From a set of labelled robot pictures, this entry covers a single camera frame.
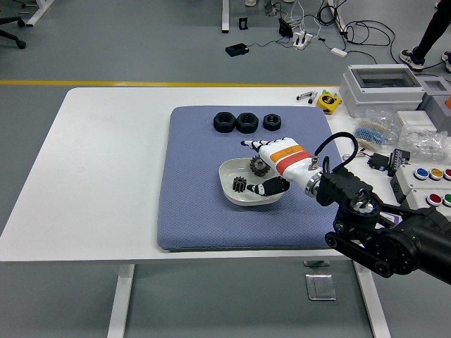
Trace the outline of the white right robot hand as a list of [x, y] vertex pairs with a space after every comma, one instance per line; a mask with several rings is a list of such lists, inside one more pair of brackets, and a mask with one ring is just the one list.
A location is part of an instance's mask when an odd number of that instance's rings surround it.
[[247, 189], [260, 196], [273, 196], [286, 192], [290, 183], [295, 182], [310, 197], [316, 190], [322, 176], [317, 166], [317, 157], [312, 156], [294, 139], [284, 137], [275, 141], [242, 141], [241, 145], [258, 152], [261, 160], [270, 166], [277, 176], [261, 184], [247, 185]]

